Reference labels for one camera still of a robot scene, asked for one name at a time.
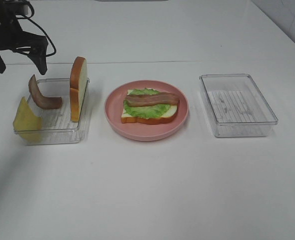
pink plate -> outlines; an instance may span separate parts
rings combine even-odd
[[[128,89],[152,88],[160,92],[174,93],[179,96],[177,116],[172,122],[148,125],[143,123],[121,123],[123,100]],[[119,86],[107,97],[104,105],[105,116],[112,129],[118,134],[137,141],[155,141],[175,133],[183,125],[189,113],[189,105],[185,95],[166,82],[156,80],[139,80]]]

toast slice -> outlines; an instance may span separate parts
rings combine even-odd
[[[69,85],[71,121],[78,122],[88,81],[87,60],[78,56],[72,66]]]
[[[127,90],[127,95],[129,95],[132,91],[133,89]],[[156,118],[143,118],[138,116],[132,116],[129,113],[127,113],[127,111],[123,107],[121,122],[123,124],[126,124],[126,123],[142,123],[142,124],[149,124],[149,125],[167,124],[172,122],[174,118],[177,116],[177,114],[178,114],[178,105],[170,105],[169,109],[164,114]]]

white wall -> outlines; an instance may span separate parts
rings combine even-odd
[[[295,0],[252,0],[295,42]]]

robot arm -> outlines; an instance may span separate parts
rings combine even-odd
[[[24,15],[24,7],[29,6],[34,14],[33,7],[27,0],[0,0],[0,51],[11,50],[27,56],[36,65],[39,72],[44,75],[47,72],[46,57],[54,55],[56,49],[53,46],[54,53],[47,55],[48,40],[47,34],[30,17]],[[38,26],[46,36],[36,35],[23,31],[18,19],[27,19]],[[6,66],[0,56],[0,73],[3,73]]]

sandwich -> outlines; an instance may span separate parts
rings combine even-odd
[[[123,101],[121,122],[149,125],[167,124],[178,114],[180,98],[152,88],[129,89]]]

